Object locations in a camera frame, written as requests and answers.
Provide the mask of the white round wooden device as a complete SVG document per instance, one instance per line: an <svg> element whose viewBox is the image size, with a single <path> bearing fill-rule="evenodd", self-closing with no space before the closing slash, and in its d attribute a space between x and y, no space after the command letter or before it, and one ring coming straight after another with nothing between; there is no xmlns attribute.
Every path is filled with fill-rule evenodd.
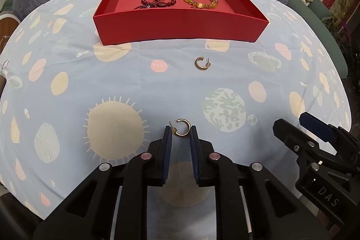
<svg viewBox="0 0 360 240"><path fill-rule="evenodd" d="M20 20L12 13L1 13L0 16L0 53L5 48L12 33L19 26Z"/></svg>

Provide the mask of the red shallow tray box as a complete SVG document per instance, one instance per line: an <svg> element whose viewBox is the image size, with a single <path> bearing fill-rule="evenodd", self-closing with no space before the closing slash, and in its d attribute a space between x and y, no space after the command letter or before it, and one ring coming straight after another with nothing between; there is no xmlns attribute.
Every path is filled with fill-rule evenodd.
<svg viewBox="0 0 360 240"><path fill-rule="evenodd" d="M187 38L255 42L269 24L250 0L217 1L215 9L196 9L183 0L141 9L141 0L101 0L93 21L103 45Z"/></svg>

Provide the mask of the purple beaded bow brooch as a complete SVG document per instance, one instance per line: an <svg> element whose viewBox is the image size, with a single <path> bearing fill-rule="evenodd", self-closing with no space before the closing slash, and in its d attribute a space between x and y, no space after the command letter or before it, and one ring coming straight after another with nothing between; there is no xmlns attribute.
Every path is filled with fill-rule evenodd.
<svg viewBox="0 0 360 240"><path fill-rule="evenodd" d="M154 4L154 3L150 3L150 4L145 4L145 5L139 5L137 7L135 7L134 9L135 10L138 10L138 9L150 9L150 8L156 8L157 5Z"/></svg>

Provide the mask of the blue patterned table cloth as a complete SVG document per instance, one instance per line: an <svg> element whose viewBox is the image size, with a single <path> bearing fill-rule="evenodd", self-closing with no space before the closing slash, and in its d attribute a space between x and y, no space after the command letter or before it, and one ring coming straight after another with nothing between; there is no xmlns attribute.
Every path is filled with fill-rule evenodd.
<svg viewBox="0 0 360 240"><path fill-rule="evenodd" d="M156 40L104 46L100 0L51 0L1 54L1 183L45 218L96 166L122 164L179 118L232 161L262 162L293 187L296 162L272 133L303 112L351 127L340 76L305 20L251 0L269 24L255 43ZM200 71L198 57L211 67Z"/></svg>

